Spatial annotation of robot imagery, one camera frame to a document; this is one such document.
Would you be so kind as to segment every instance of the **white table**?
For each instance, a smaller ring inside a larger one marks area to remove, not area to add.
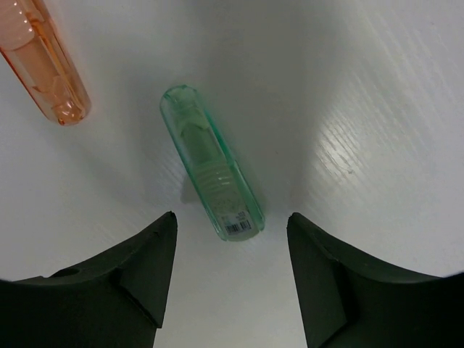
[[[464,3],[48,0],[94,108],[60,128],[0,61],[0,276],[49,276],[163,212],[179,234],[156,348],[295,347],[299,211],[383,260],[464,268]],[[267,215],[210,225],[158,111],[196,86]]]

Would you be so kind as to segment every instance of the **barcode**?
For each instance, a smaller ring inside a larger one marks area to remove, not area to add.
[[[251,230],[252,225],[249,223],[248,220],[245,220],[241,221],[240,223],[235,223],[233,225],[227,225],[225,229],[227,230],[227,233],[235,234],[238,232]]]

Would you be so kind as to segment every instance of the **green highlighter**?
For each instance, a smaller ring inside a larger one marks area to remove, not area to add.
[[[260,206],[198,92],[171,88],[159,108],[219,237],[244,241],[256,236],[265,224]]]

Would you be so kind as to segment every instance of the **orange plastic tube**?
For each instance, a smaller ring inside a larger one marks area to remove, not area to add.
[[[0,0],[0,52],[43,114],[79,123],[91,108],[42,0]]]

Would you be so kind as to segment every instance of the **barcode label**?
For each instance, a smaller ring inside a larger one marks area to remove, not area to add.
[[[253,229],[252,219],[246,211],[239,214],[227,214],[222,216],[225,231],[229,236]]]

